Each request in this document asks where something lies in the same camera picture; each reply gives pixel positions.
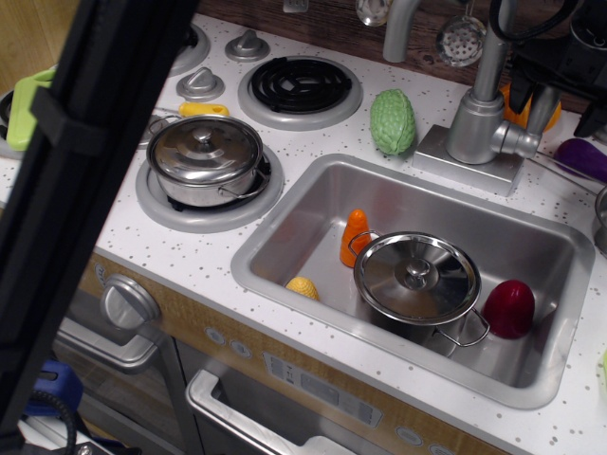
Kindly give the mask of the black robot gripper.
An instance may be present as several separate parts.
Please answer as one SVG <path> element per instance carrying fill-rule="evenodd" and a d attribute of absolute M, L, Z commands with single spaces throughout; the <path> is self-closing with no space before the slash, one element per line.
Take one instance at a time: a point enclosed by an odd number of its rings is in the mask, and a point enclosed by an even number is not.
<path fill-rule="evenodd" d="M 589 137 L 606 125 L 606 47 L 577 40 L 530 40 L 512 46 L 509 108 L 521 114 L 539 85 L 589 100 L 574 131 Z"/>

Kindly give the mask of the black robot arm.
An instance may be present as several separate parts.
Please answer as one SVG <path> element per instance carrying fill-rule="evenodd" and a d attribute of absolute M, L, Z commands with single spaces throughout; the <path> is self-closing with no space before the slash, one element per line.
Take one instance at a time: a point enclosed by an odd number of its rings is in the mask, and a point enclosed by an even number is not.
<path fill-rule="evenodd" d="M 540 85 L 589 101 L 574 132 L 588 137 L 606 126 L 606 3 L 584 1 L 567 35 L 517 41 L 512 47 L 509 107 L 521 112 Z"/>

